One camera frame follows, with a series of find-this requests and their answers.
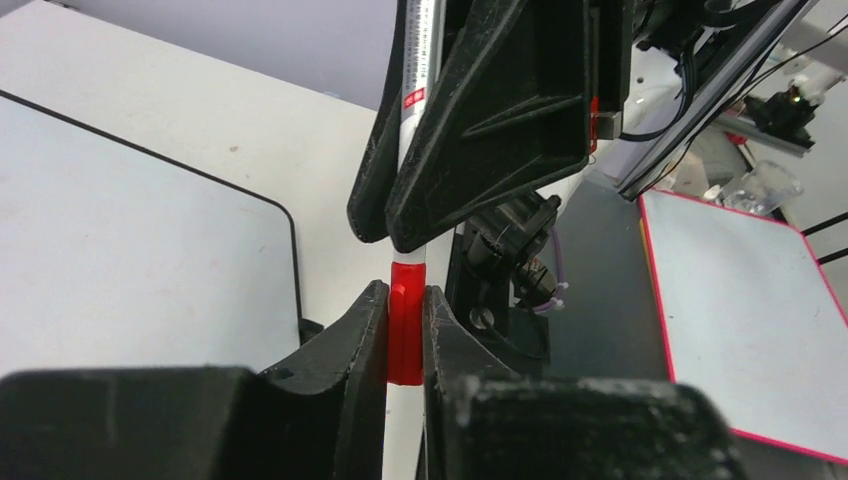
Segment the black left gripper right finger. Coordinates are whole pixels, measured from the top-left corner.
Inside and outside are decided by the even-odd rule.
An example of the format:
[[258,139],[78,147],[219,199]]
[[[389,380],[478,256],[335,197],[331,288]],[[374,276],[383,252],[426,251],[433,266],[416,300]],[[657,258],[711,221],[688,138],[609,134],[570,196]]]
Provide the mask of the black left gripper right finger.
[[723,418],[662,381],[522,376],[456,319],[443,291],[422,313],[427,479],[743,479]]

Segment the white whiteboard with black frame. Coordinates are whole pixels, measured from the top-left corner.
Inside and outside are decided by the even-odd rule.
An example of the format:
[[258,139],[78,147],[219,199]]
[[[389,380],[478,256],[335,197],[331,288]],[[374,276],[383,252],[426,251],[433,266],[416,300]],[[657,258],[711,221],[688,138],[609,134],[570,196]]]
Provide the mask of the white whiteboard with black frame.
[[1,102],[1,371],[237,365],[301,343],[284,207]]

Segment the white marker pen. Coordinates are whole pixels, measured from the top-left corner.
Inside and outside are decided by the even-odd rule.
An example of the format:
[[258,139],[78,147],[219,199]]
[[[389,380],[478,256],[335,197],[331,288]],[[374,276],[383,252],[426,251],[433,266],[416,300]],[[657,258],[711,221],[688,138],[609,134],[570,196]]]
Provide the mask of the white marker pen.
[[401,170],[442,64],[446,1],[407,2],[404,23],[398,170]]

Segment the red marker cap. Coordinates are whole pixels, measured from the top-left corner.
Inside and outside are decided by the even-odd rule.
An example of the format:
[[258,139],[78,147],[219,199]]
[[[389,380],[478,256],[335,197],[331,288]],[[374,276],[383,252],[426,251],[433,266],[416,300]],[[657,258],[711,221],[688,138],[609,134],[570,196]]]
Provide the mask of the red marker cap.
[[422,312],[426,265],[393,262],[388,301],[387,381],[401,386],[423,382]]

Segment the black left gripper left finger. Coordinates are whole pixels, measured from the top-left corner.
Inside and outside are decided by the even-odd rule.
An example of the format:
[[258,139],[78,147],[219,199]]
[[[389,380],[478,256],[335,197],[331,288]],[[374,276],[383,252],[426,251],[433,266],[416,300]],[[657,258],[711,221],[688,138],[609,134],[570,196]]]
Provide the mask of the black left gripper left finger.
[[377,479],[389,288],[266,370],[36,370],[1,382],[5,479]]

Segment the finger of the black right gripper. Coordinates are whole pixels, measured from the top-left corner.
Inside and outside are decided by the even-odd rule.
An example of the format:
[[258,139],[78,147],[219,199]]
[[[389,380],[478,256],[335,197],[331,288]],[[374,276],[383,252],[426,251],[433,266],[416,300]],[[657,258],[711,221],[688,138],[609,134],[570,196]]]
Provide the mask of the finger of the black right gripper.
[[385,208],[408,253],[581,170],[590,150],[586,1],[472,1]]
[[349,224],[364,243],[388,236],[385,208],[398,170],[406,12],[407,1],[397,0],[382,98],[347,202]]

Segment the pink framed whiteboard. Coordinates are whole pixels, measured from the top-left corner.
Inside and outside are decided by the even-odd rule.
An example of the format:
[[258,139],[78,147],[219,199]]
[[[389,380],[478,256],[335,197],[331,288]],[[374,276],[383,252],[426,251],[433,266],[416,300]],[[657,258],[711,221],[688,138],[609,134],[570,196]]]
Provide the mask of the pink framed whiteboard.
[[847,460],[847,318],[806,238],[650,191],[639,206],[669,375],[744,438]]

